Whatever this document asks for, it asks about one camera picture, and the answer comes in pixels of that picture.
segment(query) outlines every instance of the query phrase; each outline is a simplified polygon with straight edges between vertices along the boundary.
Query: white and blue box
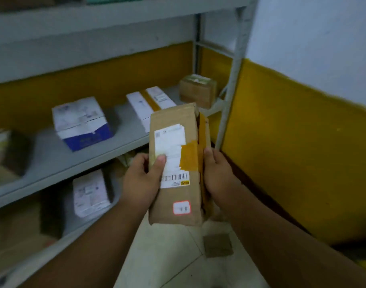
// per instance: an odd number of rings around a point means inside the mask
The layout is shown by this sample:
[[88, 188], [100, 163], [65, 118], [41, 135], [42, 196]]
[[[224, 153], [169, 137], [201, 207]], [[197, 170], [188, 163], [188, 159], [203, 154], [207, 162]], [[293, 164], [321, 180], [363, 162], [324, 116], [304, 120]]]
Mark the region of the white and blue box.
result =
[[56, 106], [52, 118], [57, 135], [73, 152], [112, 137], [95, 97]]

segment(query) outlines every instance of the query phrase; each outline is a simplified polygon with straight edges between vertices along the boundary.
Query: fingernail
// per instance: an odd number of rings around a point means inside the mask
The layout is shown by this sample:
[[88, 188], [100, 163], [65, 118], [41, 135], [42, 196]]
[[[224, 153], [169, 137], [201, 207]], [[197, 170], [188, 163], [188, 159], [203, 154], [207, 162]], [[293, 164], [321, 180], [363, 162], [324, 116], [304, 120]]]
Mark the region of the fingernail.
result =
[[164, 163], [166, 161], [166, 155], [158, 155], [157, 160]]

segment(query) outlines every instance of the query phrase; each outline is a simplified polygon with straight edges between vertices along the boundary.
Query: person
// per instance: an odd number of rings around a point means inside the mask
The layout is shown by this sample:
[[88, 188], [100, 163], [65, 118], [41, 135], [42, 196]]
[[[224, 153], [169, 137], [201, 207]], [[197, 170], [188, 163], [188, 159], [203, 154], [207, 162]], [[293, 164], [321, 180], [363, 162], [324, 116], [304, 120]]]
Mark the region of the person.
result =
[[[154, 200], [166, 158], [145, 171], [138, 154], [119, 202], [21, 288], [111, 288]], [[263, 205], [233, 175], [221, 152], [205, 149], [204, 180], [243, 247], [271, 288], [366, 287], [366, 271]]]

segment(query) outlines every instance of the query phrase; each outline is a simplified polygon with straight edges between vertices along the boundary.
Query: white wall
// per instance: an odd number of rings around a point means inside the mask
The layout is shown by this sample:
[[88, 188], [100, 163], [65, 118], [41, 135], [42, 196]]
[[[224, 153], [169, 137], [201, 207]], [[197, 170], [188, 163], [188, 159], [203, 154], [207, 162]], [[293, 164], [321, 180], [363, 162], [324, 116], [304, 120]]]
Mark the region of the white wall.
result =
[[192, 40], [193, 17], [0, 45], [0, 83]]
[[[236, 17], [218, 15], [207, 15], [206, 38], [233, 48]], [[366, 105], [366, 0], [259, 0], [246, 57]]]

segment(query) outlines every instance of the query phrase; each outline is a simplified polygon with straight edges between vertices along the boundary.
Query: forearm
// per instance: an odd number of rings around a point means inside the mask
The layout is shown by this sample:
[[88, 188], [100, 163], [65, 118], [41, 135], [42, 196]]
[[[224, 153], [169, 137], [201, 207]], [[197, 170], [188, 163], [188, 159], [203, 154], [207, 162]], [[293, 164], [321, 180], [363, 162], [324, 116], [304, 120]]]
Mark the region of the forearm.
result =
[[366, 286], [361, 267], [235, 188], [220, 207], [272, 288]]
[[21, 288], [111, 288], [147, 209], [119, 200]]

